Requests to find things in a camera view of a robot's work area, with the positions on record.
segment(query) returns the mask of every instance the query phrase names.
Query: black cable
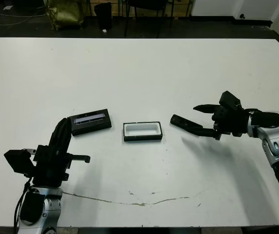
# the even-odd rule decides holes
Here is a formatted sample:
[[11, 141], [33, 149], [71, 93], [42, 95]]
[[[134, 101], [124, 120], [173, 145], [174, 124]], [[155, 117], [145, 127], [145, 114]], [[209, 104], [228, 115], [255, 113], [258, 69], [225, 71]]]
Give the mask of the black cable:
[[30, 181], [31, 181], [31, 180], [32, 180], [32, 178], [30, 178], [30, 179], [24, 184], [24, 188], [23, 188], [23, 191], [22, 191], [22, 195], [21, 195], [21, 197], [19, 198], [19, 200], [18, 200], [18, 202], [17, 202], [17, 205], [16, 205], [16, 208], [15, 208], [15, 213], [14, 213], [14, 234], [16, 234], [17, 226], [18, 226], [18, 216], [17, 216], [17, 212], [18, 212], [19, 207], [20, 207], [21, 204], [22, 204], [23, 196], [25, 195], [25, 193], [28, 191], [28, 188], [30, 187]]

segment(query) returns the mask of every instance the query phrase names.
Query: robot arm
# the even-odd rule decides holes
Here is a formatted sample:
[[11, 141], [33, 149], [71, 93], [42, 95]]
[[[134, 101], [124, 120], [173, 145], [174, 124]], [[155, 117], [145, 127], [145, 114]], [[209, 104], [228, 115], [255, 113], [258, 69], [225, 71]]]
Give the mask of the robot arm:
[[199, 105], [194, 110], [213, 114], [213, 129], [173, 115], [171, 123], [201, 137], [219, 140], [222, 134], [260, 138], [265, 155], [279, 182], [279, 112], [262, 112], [258, 109], [243, 109], [240, 100], [230, 92], [222, 94], [219, 105]]

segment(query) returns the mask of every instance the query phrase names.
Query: dark floor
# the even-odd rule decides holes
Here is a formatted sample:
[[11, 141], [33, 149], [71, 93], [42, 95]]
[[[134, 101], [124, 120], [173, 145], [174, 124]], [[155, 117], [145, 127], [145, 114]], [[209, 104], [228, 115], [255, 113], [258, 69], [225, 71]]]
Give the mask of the dark floor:
[[[0, 14], [16, 16], [32, 16], [45, 14], [45, 10], [36, 7], [12, 7], [10, 0], [0, 0]], [[159, 19], [140, 18], [129, 20], [127, 38], [155, 38]], [[47, 38], [124, 38], [125, 18], [113, 18], [113, 27], [104, 34], [98, 27], [97, 19], [86, 17], [84, 28], [52, 30], [46, 15], [32, 18], [18, 18], [0, 15], [0, 37], [47, 37]], [[276, 39], [279, 35], [267, 26], [235, 25], [230, 21], [191, 21], [190, 19], [166, 19], [162, 24], [159, 38], [256, 38]]]

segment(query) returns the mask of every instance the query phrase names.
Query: table surface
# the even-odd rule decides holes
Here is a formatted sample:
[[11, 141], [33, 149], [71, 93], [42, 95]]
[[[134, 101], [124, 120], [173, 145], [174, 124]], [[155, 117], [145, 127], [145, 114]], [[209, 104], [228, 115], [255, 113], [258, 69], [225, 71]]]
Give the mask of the table surface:
[[[225, 90], [279, 111], [272, 39], [0, 38], [0, 226], [27, 180], [3, 154], [48, 144], [67, 116], [108, 108], [112, 128], [72, 137], [58, 226], [279, 225], [279, 185], [259, 139], [196, 137], [172, 114], [212, 127]], [[160, 121], [161, 141], [123, 142], [124, 122]]]

